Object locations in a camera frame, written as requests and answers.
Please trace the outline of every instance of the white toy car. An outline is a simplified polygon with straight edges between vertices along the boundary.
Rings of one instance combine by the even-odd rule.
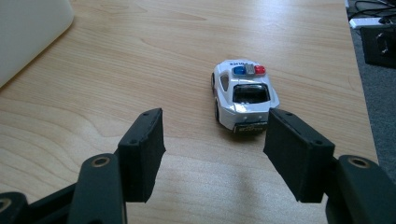
[[[212,73],[216,120],[234,133],[261,133],[270,108],[279,99],[264,66],[245,59],[227,60]]]

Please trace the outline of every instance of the wooden surface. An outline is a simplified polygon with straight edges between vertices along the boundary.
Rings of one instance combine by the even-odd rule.
[[[73,0],[70,29],[0,90],[0,192],[29,202],[113,152],[137,116],[163,109],[166,153],[131,223],[326,223],[295,202],[262,149],[215,122],[210,74],[226,59],[266,66],[288,110],[376,161],[344,1]]]

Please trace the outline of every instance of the blue light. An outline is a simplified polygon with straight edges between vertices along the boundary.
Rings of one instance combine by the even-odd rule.
[[[247,73],[247,70],[245,66],[237,66],[233,69],[233,73],[235,75],[241,76],[241,75],[245,75]]]

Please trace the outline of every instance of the car windshield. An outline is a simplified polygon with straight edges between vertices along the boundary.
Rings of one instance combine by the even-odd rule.
[[[269,100],[268,88],[264,84],[246,84],[233,87],[234,103],[258,104]]]

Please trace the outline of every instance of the black device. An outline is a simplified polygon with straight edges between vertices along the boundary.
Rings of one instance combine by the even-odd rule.
[[[164,152],[163,111],[146,111],[114,154],[83,162],[76,184],[31,204],[19,192],[0,194],[0,223],[127,223],[125,203],[149,199]]]
[[[364,61],[396,68],[396,27],[361,28]]]
[[[271,109],[263,152],[297,201],[329,197],[329,223],[396,223],[396,187],[373,161],[333,157],[335,145],[294,114]]]

